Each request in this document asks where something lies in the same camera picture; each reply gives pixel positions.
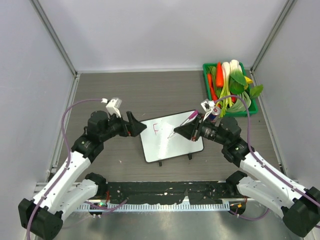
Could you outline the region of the magenta capped white marker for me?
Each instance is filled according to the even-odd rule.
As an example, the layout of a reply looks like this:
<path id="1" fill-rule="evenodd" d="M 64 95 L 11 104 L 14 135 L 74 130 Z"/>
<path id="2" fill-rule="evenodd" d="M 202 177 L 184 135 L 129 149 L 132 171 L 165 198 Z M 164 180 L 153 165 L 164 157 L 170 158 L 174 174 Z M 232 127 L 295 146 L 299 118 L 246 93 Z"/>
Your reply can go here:
<path id="1" fill-rule="evenodd" d="M 191 115 L 189 115 L 179 126 L 183 126 L 185 124 L 187 124 L 188 122 L 190 122 L 199 112 L 197 110 L 195 110 Z M 172 133 L 167 137 L 167 139 L 170 139 L 171 137 L 173 137 L 173 135 L 175 135 L 176 133 L 174 131 L 172 131 Z"/>

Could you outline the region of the white whiteboard black frame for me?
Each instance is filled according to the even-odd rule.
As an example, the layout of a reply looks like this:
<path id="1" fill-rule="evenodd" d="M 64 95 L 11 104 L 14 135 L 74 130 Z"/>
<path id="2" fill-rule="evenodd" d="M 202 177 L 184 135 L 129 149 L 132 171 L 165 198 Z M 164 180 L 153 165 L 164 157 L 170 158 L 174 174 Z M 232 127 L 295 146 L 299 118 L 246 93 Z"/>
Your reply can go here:
<path id="1" fill-rule="evenodd" d="M 197 114 L 197 110 L 189 110 L 142 121 L 146 125 L 140 134 L 145 161 L 159 162 L 203 151 L 202 138 L 193 142 L 174 133 L 174 128 L 190 122 Z"/>

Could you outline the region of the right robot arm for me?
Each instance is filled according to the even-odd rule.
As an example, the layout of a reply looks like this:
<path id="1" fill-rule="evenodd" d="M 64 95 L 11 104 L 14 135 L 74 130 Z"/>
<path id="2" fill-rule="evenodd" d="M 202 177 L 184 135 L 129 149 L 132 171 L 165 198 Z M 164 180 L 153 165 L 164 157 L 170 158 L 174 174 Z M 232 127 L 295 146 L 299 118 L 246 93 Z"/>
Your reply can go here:
<path id="1" fill-rule="evenodd" d="M 233 117 L 224 117 L 215 125 L 201 114 L 174 129 L 193 142 L 203 137 L 221 144 L 224 158 L 240 169 L 227 178 L 226 193 L 254 199 L 282 218 L 292 233 L 306 237 L 320 222 L 320 191 L 306 188 L 274 168 L 241 138 L 241 131 Z"/>

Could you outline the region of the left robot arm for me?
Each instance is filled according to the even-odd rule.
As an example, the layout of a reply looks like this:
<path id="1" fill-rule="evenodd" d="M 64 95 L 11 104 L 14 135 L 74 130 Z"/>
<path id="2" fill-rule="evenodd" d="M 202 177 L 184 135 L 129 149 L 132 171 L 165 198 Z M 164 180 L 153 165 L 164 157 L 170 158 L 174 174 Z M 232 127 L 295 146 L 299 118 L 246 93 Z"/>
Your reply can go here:
<path id="1" fill-rule="evenodd" d="M 18 204 L 21 226 L 43 240 L 54 239 L 66 218 L 84 201 L 102 199 L 107 192 L 106 179 L 89 174 L 80 185 L 71 186 L 104 149 L 104 142 L 115 137 L 136 137 L 147 126 L 128 111 L 128 120 L 105 111 L 91 114 L 84 133 L 74 142 L 67 159 L 52 179 L 31 200 Z"/>

